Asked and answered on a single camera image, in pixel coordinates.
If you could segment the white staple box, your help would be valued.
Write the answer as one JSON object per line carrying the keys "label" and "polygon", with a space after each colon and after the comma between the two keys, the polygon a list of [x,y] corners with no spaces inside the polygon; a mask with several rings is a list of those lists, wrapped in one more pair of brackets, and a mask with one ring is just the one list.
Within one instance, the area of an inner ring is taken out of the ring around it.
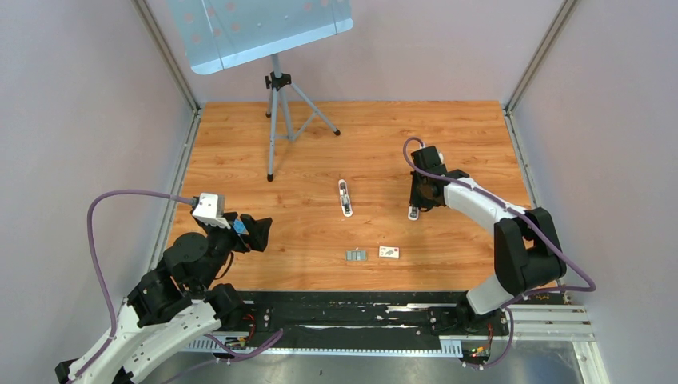
{"label": "white staple box", "polygon": [[398,247],[380,246],[378,248],[378,257],[398,259],[400,257],[400,249]]}

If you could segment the grey staple strips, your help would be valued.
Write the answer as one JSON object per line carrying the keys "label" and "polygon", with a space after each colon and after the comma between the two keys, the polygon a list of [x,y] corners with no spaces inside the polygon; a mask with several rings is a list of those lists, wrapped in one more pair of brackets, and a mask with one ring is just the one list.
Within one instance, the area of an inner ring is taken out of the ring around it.
{"label": "grey staple strips", "polygon": [[363,262],[367,260],[367,253],[365,250],[348,250],[345,254],[347,262]]}

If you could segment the silver perforated music stand tray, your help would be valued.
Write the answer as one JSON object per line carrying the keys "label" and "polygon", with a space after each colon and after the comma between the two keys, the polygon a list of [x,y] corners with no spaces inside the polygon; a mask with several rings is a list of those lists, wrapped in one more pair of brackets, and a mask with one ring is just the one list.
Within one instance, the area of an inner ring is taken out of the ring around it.
{"label": "silver perforated music stand tray", "polygon": [[209,75],[353,28],[349,1],[185,0],[167,5],[195,74]]}

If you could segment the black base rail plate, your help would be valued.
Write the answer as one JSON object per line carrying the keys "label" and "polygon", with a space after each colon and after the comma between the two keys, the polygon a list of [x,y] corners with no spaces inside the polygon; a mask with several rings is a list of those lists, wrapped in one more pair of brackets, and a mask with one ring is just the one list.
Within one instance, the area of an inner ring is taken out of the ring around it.
{"label": "black base rail plate", "polygon": [[509,336],[500,313],[475,326],[458,322],[461,291],[242,291],[240,320],[219,332],[242,332],[260,346],[282,330],[279,348],[296,350],[434,350],[442,336]]}

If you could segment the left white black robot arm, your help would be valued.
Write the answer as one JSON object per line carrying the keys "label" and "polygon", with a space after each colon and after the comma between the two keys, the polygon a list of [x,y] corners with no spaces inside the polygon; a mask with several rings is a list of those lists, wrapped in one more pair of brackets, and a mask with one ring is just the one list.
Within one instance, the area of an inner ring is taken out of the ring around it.
{"label": "left white black robot arm", "polygon": [[256,328],[255,316],[232,284],[217,284],[233,253],[262,252],[272,218],[235,212],[227,227],[201,225],[167,248],[158,266],[126,297],[114,330],[84,356],[57,364],[60,383],[140,383],[166,359],[221,328]]}

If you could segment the grey tripod stand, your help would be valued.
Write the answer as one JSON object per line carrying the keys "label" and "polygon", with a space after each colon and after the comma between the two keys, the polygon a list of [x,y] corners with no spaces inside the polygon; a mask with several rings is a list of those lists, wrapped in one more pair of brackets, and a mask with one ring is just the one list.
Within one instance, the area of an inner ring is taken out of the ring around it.
{"label": "grey tripod stand", "polygon": [[[293,81],[292,76],[282,70],[279,54],[272,54],[270,58],[272,71],[265,76],[265,86],[269,91],[269,101],[265,116],[269,119],[270,123],[269,155],[266,172],[268,182],[274,180],[274,158],[277,140],[295,142],[315,118],[322,120],[335,136],[341,135],[341,131],[337,126],[330,121],[317,104]],[[293,127],[289,99],[285,93],[288,87],[311,109],[311,115],[297,130]]]}

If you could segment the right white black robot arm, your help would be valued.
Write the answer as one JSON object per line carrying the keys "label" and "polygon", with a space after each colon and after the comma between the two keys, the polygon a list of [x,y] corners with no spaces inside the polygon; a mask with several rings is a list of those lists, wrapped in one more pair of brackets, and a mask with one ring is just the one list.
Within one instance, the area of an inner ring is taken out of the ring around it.
{"label": "right white black robot arm", "polygon": [[457,303],[457,325],[467,334],[486,327],[489,315],[509,300],[561,278],[566,263],[550,213],[526,209],[497,197],[462,170],[448,170],[435,146],[409,156],[412,166],[410,217],[445,206],[493,237],[493,273]]}

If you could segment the white stapler body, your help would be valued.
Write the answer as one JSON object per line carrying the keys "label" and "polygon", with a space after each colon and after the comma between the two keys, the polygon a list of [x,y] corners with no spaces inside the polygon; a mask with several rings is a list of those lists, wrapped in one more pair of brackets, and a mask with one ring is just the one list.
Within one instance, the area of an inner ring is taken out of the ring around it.
{"label": "white stapler body", "polygon": [[408,219],[411,221],[416,221],[420,216],[420,209],[415,206],[410,206],[408,210]]}

